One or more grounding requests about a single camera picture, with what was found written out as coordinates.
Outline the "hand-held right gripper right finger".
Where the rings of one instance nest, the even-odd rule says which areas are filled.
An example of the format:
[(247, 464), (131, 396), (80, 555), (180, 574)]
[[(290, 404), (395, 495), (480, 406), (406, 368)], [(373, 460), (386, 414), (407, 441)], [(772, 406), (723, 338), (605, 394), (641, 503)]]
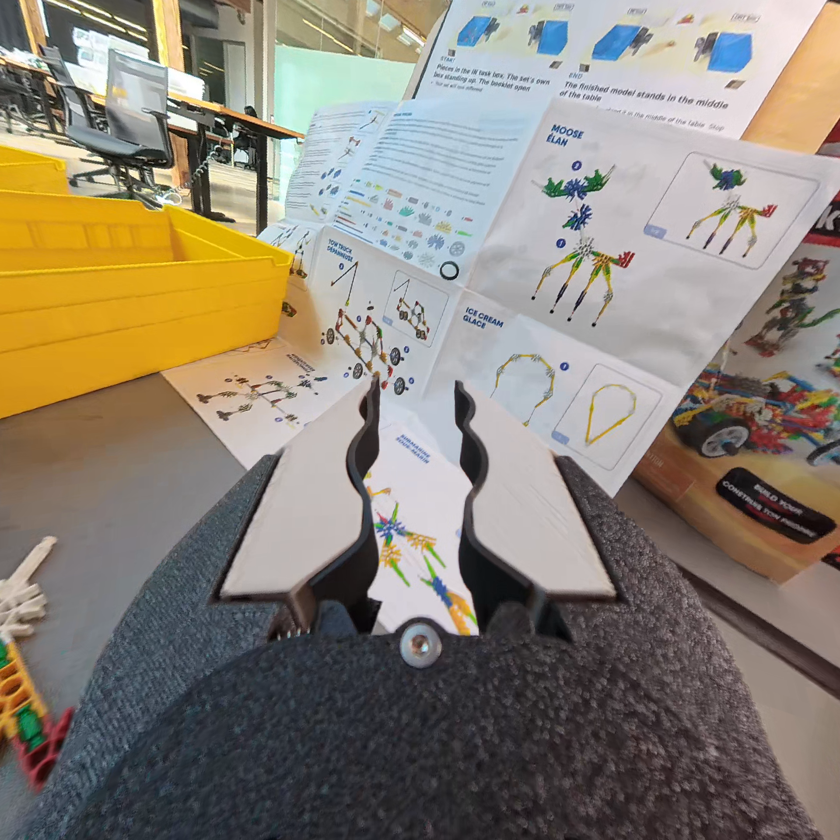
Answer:
[(506, 604), (533, 630), (569, 637), (562, 605), (617, 603), (617, 579), (602, 538), (570, 486), (574, 462), (555, 455), (504, 408), (455, 382), (458, 462), (470, 482), (458, 567), (479, 633)]

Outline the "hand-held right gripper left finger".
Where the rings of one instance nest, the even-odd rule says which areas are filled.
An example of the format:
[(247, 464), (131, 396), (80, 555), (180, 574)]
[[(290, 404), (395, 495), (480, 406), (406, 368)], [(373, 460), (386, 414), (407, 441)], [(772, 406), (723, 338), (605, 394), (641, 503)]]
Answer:
[(302, 631), (336, 602), (361, 633), (372, 630), (379, 550), (364, 478), (379, 454), (380, 402), (375, 375), (273, 458), (219, 581), (222, 602), (278, 602)]

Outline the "yellow plastic bin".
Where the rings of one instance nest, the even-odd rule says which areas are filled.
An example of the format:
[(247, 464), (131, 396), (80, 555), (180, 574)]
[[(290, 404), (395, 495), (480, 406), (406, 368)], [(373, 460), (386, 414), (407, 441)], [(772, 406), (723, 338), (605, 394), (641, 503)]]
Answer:
[(272, 338), (291, 254), (176, 206), (2, 191), (1, 417)]
[(67, 165), (55, 157), (2, 144), (1, 191), (67, 195)]

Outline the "colourful construction toy model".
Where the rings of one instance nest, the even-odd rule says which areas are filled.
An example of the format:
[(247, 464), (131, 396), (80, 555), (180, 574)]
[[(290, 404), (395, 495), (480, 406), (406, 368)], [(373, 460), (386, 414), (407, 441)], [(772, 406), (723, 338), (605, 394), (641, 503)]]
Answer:
[(15, 750), (30, 788), (39, 793), (55, 768), (67, 738), (74, 709), (53, 719), (28, 672), (18, 639), (34, 632), (46, 615), (47, 598), (32, 581), (57, 538), (40, 540), (16, 570), (1, 580), (1, 733)]

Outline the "grey desk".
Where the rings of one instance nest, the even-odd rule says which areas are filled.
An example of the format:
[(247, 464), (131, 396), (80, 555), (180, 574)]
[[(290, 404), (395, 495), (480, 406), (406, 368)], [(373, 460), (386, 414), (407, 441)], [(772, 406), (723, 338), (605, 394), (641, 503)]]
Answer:
[[(47, 614), (22, 643), (57, 718), (170, 549), (245, 473), (158, 374), (2, 420), (2, 577), (46, 536)], [(616, 504), (692, 575), (741, 669), (777, 760), (838, 838), (838, 572), (778, 586), (725, 558), (630, 480)]]

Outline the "wooden-top office desk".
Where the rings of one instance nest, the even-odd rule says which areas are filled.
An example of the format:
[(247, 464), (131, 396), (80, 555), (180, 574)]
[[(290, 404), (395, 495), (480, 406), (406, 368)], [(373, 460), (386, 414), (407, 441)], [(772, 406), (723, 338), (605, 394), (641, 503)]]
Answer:
[(269, 201), (269, 153), (268, 141), (302, 140), (302, 133), (283, 128), (273, 122), (267, 122), (253, 115), (237, 112), (218, 103), (196, 100), (178, 93), (171, 93), (167, 98), (170, 115), (189, 120), (196, 124), (195, 136), (182, 127), (170, 127), (172, 133), (184, 135), (187, 142), (188, 181), (192, 196), (192, 210), (195, 214), (214, 221), (227, 219), (212, 209), (205, 163), (209, 162), (207, 149), (207, 131), (216, 120), (224, 121), (227, 129), (239, 126), (257, 140), (256, 193), (255, 193), (255, 232), (262, 233), (268, 226)]

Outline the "white printed task sheet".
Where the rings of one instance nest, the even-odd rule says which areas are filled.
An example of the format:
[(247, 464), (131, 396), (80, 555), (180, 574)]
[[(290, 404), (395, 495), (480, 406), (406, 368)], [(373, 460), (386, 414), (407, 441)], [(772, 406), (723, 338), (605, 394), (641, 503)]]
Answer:
[(828, 2), (451, 2), (415, 98), (551, 98), (739, 139)]

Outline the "construction toy set box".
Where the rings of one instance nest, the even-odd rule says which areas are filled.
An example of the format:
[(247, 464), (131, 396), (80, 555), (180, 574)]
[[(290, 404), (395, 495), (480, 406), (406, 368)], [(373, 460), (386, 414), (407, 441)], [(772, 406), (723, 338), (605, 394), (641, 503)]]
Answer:
[(733, 560), (784, 583), (838, 552), (838, 195), (797, 246), (779, 176), (700, 157), (677, 242), (710, 256), (668, 339), (692, 381), (635, 476)]

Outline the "white folded instruction sheet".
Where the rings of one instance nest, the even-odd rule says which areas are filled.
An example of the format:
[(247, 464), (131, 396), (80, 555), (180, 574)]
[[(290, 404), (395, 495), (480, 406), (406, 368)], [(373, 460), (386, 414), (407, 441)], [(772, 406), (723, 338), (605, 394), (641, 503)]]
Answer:
[(706, 156), (779, 176), (795, 246), (838, 164), (553, 98), (368, 108), (333, 143), (302, 210), (258, 239), (291, 254), (277, 337), (166, 377), (245, 466), (380, 377), (364, 478), (379, 567), (369, 597), (410, 621), (479, 632), (459, 571), (469, 479), (455, 382), (489, 397), (613, 497), (692, 381), (669, 341), (711, 257), (678, 243)]

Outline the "black office chair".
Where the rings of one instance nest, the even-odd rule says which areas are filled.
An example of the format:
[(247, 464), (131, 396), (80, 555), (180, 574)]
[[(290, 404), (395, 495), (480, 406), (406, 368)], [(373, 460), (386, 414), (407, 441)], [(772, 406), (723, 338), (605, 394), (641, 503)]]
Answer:
[(92, 93), (75, 82), (60, 50), (49, 46), (39, 50), (53, 79), (65, 137), (75, 142), (86, 139), (90, 133), (109, 134), (104, 107), (94, 103)]
[(119, 49), (108, 51), (104, 111), (108, 128), (90, 126), (87, 94), (61, 86), (65, 97), (66, 136), (100, 156), (118, 190), (107, 198), (131, 199), (152, 210), (162, 209), (153, 169), (170, 170), (175, 155), (167, 115), (168, 69)]

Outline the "wooden pillar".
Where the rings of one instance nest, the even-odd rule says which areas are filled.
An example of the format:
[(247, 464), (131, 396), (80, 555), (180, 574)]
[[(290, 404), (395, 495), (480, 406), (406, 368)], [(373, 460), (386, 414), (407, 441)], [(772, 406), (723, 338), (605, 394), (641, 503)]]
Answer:
[(184, 71), (180, 3), (179, 1), (158, 0), (150, 3), (157, 61), (166, 67)]
[(42, 48), (49, 45), (46, 16), (41, 1), (18, 1), (27, 34), (29, 51), (40, 56)]

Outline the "wooden board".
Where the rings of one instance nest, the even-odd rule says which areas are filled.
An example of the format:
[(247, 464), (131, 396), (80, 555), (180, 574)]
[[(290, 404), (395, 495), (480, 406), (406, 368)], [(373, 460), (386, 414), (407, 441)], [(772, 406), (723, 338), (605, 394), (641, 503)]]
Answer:
[(826, 2), (742, 140), (814, 154), (839, 116), (839, 3)]

